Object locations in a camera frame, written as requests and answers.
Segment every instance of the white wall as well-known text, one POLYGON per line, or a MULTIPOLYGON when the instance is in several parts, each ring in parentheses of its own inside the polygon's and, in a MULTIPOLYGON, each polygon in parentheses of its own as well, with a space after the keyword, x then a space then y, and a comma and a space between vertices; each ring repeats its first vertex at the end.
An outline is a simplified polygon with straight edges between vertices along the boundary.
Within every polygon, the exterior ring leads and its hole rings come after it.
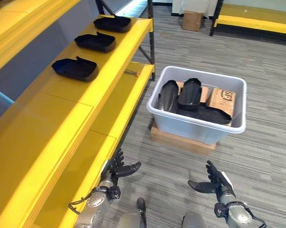
MULTIPOLYGON (((173 0, 172 12, 179 13, 183 0, 173 0)), ((211 0, 208 16, 213 16, 217 0, 211 0)), ((224 0, 224 4, 251 6, 286 12, 286 0, 224 0)))
MULTIPOLYGON (((105 0, 113 11, 130 0, 105 0)), ((82 0, 0 70, 0 91, 15 101, 49 63, 98 15, 94 0, 82 0)), ((0 94, 0 117, 11 102, 0 94)))
POLYGON ((224 4, 251 6, 286 12, 286 0, 224 0, 224 4))
MULTIPOLYGON (((180 13, 182 1, 183 0, 173 0, 173 3, 172 3, 172 12, 173 13, 180 13)), ((214 11, 215 11, 215 7, 217 5, 217 1, 218 0, 210 0, 209 9, 206 12, 206 16, 213 16, 214 11)))

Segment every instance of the black plastic tray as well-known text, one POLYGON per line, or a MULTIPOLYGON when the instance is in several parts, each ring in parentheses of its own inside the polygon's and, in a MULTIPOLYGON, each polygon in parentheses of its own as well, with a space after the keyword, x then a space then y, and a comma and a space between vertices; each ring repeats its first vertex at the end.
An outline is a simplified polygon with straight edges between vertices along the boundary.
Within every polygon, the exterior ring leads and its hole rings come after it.
POLYGON ((59 75, 85 82, 94 80, 98 75, 97 64, 79 57, 76 57, 76 59, 65 58, 58 60, 52 64, 52 68, 59 75))
POLYGON ((158 108, 166 112, 176 113, 178 92, 179 87, 175 80, 166 82, 161 89, 161 93, 158 95, 158 108))
POLYGON ((82 35, 74 39, 77 46, 92 50, 110 52, 115 47, 115 37, 97 32, 97 35, 82 35))
POLYGON ((98 29, 111 32, 128 32, 131 29, 131 19, 114 15, 114 18, 103 17, 96 19, 94 25, 98 29))
POLYGON ((201 94, 201 82, 197 78, 188 79, 179 95, 178 107, 184 110, 197 109, 200 105, 201 94))
POLYGON ((176 113, 215 124, 229 124, 231 121, 231 116, 226 112, 218 108, 208 107, 205 103, 200 103, 194 111, 178 109, 176 113))

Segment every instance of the black cable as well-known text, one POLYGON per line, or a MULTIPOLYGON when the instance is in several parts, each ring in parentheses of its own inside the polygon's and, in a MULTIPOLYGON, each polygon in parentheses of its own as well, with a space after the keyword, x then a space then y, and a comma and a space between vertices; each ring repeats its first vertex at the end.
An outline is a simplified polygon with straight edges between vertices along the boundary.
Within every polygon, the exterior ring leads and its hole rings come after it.
POLYGON ((73 211, 75 214, 79 215, 80 212, 76 210, 76 207, 73 207, 72 205, 77 205, 77 204, 80 204, 80 203, 83 203, 85 202, 87 199, 89 199, 89 197, 92 195, 92 191, 87 195, 85 196, 84 198, 82 197, 80 200, 78 201, 74 201, 74 202, 71 202, 71 203, 68 203, 68 208, 73 211))

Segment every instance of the yellow bench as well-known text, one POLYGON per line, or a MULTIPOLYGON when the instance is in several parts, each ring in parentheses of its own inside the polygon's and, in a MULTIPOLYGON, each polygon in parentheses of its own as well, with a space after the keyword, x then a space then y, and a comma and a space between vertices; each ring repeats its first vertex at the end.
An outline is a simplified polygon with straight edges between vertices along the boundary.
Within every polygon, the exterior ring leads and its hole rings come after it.
POLYGON ((218 24, 286 34, 286 12, 283 11, 223 4, 221 11, 217 14, 210 36, 213 35, 218 24))

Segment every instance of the yellow shelving unit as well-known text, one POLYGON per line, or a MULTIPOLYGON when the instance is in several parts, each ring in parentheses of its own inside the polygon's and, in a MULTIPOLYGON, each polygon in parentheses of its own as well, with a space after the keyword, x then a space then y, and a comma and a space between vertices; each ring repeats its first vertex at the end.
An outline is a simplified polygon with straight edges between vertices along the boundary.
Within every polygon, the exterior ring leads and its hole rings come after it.
POLYGON ((222 4, 221 11, 215 15, 211 31, 218 24, 260 29, 286 34, 286 12, 256 7, 222 4))
MULTIPOLYGON (((100 31, 116 38, 110 53, 72 42, 54 61, 76 56, 94 61, 96 79, 87 83, 59 76, 50 64, 0 118, 0 228, 48 228, 40 222, 45 215, 47 221, 72 227, 75 214, 63 203, 95 186, 154 72, 154 65, 130 63, 152 25, 152 19, 131 19, 127 33, 100 31), (141 74, 123 74, 125 69, 141 74), (61 189, 79 164, 80 176, 73 176, 70 189, 61 189), (56 194, 58 207, 52 211, 50 199, 56 194)), ((81 34, 96 31, 92 23, 81 34)))
MULTIPOLYGON (((45 228, 73 227, 77 215, 67 205, 86 196, 98 184, 102 165, 113 155, 153 66, 130 63, 128 69, 141 74, 139 77, 122 75, 45 202, 36 225, 45 228)), ((83 209, 84 205, 79 205, 78 209, 83 209)))
POLYGON ((0 1, 0 69, 79 1, 0 1))

